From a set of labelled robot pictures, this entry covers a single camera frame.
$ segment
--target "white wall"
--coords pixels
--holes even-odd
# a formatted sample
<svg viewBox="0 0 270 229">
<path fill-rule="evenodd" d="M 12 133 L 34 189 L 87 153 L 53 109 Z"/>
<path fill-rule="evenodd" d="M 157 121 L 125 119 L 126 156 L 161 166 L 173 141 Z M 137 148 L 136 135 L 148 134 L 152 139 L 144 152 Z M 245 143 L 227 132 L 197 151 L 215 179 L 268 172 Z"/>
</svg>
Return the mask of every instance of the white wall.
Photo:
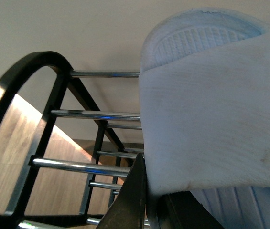
<svg viewBox="0 0 270 229">
<path fill-rule="evenodd" d="M 30 52 L 56 51 L 75 69 L 139 69 L 140 49 L 149 31 L 177 12 L 196 7 L 221 7 L 250 14 L 270 23 L 270 0 L 0 0 L 0 77 Z M 42 69 L 21 96 L 41 110 L 52 79 Z M 101 109 L 138 112 L 136 80 L 85 80 Z M 64 107 L 80 109 L 64 101 Z M 91 121 L 58 121 L 72 138 L 94 139 Z M 125 141 L 140 142 L 133 132 Z"/>
</svg>

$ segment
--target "black object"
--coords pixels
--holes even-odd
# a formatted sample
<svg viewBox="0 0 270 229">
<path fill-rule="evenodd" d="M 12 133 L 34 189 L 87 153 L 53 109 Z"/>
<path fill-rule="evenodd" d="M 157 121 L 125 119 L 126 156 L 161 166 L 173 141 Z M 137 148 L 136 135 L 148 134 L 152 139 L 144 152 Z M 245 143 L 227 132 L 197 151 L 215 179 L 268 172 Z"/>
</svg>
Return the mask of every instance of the black object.
<svg viewBox="0 0 270 229">
<path fill-rule="evenodd" d="M 162 196 L 157 216 L 161 229 L 224 229 L 190 191 Z"/>
<path fill-rule="evenodd" d="M 146 170 L 138 154 L 126 180 L 97 229 L 142 229 L 146 198 Z"/>
</svg>

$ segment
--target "wooden floor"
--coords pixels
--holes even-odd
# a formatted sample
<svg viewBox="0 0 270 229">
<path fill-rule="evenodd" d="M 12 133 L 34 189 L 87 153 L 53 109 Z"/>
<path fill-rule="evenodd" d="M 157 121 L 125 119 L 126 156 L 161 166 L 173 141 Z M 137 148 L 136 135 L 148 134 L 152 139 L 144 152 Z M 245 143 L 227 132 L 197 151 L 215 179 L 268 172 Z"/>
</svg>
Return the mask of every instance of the wooden floor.
<svg viewBox="0 0 270 229">
<path fill-rule="evenodd" d="M 0 126 L 0 213 L 6 209 L 40 117 L 40 113 L 17 96 Z M 82 141 L 81 146 L 90 150 L 92 143 Z M 55 127 L 45 157 L 90 162 L 91 155 L 83 148 Z M 113 164 L 113 161 L 109 159 L 107 163 Z M 112 178 L 97 176 L 97 180 L 111 183 Z M 78 214 L 85 182 L 83 173 L 41 168 L 25 214 Z M 109 193 L 109 190 L 94 188 L 89 214 L 107 211 Z"/>
</svg>

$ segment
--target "black plastic frame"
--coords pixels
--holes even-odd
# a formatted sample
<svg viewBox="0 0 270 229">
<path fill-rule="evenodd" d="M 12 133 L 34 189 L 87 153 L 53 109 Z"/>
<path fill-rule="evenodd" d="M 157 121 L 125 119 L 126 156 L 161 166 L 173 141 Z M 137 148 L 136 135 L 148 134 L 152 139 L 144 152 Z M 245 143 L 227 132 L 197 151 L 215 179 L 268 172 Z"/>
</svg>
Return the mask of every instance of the black plastic frame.
<svg viewBox="0 0 270 229">
<path fill-rule="evenodd" d="M 35 219 L 38 222 L 44 222 L 51 219 L 52 222 L 57 222 L 57 224 L 55 223 L 57 226 L 61 226 L 60 222 L 64 221 L 69 222 L 64 223 L 64 226 L 70 227 L 74 226 L 74 223 L 85 225 L 86 219 L 88 218 L 87 214 L 51 217 L 24 215 L 39 171 L 38 168 L 30 166 L 31 157 L 43 157 L 56 121 L 56 118 L 51 116 L 50 111 L 60 108 L 67 88 L 69 88 L 71 93 L 86 110 L 100 110 L 80 79 L 71 77 L 70 73 L 73 71 L 73 68 L 62 55 L 56 52 L 34 52 L 16 62 L 0 80 L 0 89 L 2 90 L 2 94 L 0 95 L 0 124 L 15 94 L 33 73 L 45 66 L 52 68 L 56 72 L 57 78 L 42 118 L 34 133 L 29 153 L 8 204 L 7 211 L 4 215 L 0 214 L 0 229 L 17 228 L 18 224 L 26 219 Z M 99 128 L 102 129 L 102 135 L 104 136 L 105 134 L 118 150 L 123 151 L 124 145 L 121 143 L 113 129 L 106 128 L 108 122 L 97 120 L 95 122 Z M 66 221 L 65 219 L 76 219 L 76 222 L 71 222 L 70 220 Z"/>
</svg>

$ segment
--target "chrome bar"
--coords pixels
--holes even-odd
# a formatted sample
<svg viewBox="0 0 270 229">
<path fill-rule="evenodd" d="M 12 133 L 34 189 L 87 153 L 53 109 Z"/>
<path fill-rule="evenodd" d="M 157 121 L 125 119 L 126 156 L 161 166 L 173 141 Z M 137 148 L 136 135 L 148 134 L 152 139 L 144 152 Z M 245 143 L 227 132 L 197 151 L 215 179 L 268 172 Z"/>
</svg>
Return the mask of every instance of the chrome bar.
<svg viewBox="0 0 270 229">
<path fill-rule="evenodd" d="M 141 126 L 107 124 L 107 128 L 142 130 Z"/>
<path fill-rule="evenodd" d="M 65 229 L 65 228 L 25 220 L 20 224 L 18 224 L 17 229 Z"/>
<path fill-rule="evenodd" d="M 90 186 L 92 187 L 101 187 L 106 189 L 112 189 L 112 190 L 120 190 L 122 185 L 116 185 L 116 184 L 109 184 L 109 183 L 103 183 L 103 182 L 90 182 Z"/>
<path fill-rule="evenodd" d="M 117 113 L 102 111 L 77 111 L 77 110 L 53 110 L 56 117 L 85 118 L 94 120 L 115 120 L 115 121 L 140 121 L 138 113 Z"/>
<path fill-rule="evenodd" d="M 93 218 L 93 217 L 88 217 L 87 219 L 87 223 L 91 224 L 91 225 L 98 225 L 100 223 L 100 219 L 98 218 Z M 144 229 L 149 229 L 150 228 L 150 224 L 146 221 L 144 221 L 144 225 L 147 227 L 144 227 Z"/>
<path fill-rule="evenodd" d="M 139 71 L 74 71 L 70 72 L 73 78 L 138 78 Z"/>
<path fill-rule="evenodd" d="M 130 158 L 130 159 L 136 159 L 136 156 L 137 156 L 137 154 L 135 153 L 124 153 L 124 152 L 98 151 L 97 153 L 103 156 L 115 156 L 115 157 L 123 157 L 123 158 Z"/>
<path fill-rule="evenodd" d="M 137 148 L 124 148 L 126 152 L 137 152 L 137 153 L 144 153 L 144 149 L 137 149 Z"/>
<path fill-rule="evenodd" d="M 127 167 L 103 166 L 89 163 L 63 161 L 45 158 L 35 158 L 32 164 L 37 167 L 47 167 L 81 173 L 100 174 L 105 176 L 126 177 L 130 171 Z"/>
<path fill-rule="evenodd" d="M 86 222 L 91 225 L 98 225 L 100 221 L 98 218 L 88 217 Z"/>
</svg>

